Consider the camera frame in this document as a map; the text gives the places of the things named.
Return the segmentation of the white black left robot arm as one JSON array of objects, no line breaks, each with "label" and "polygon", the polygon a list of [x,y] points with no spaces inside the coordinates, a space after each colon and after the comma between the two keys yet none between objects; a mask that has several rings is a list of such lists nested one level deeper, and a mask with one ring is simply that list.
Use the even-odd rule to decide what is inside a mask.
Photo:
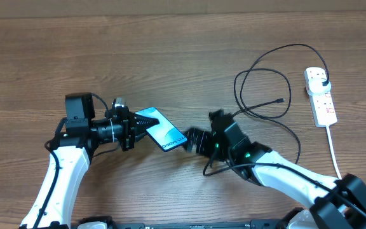
[{"label": "white black left robot arm", "polygon": [[133,113],[122,104],[106,108],[105,117],[96,120],[95,97],[91,92],[66,95],[67,116],[44,145],[50,153],[50,163],[21,228],[70,228],[79,186],[95,150],[103,144],[117,143],[128,151],[146,135],[147,129],[159,123],[158,119]]}]

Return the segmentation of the Galaxy S24 smartphone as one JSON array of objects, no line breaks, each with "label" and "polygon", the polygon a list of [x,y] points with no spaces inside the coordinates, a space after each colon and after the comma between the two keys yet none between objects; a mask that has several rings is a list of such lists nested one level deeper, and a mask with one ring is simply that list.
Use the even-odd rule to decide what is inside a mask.
[{"label": "Galaxy S24 smartphone", "polygon": [[136,114],[156,118],[159,123],[149,129],[147,134],[164,151],[171,151],[187,142],[186,136],[155,107],[137,111]]}]

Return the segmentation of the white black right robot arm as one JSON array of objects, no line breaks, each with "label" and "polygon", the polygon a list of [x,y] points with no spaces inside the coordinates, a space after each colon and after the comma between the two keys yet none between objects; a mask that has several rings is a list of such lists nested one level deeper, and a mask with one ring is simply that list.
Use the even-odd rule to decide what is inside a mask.
[{"label": "white black right robot arm", "polygon": [[283,158],[279,152],[252,142],[223,110],[211,112],[211,129],[189,128],[186,151],[227,164],[242,179],[280,191],[308,208],[313,228],[366,228],[366,184],[353,174],[343,178],[312,172]]}]

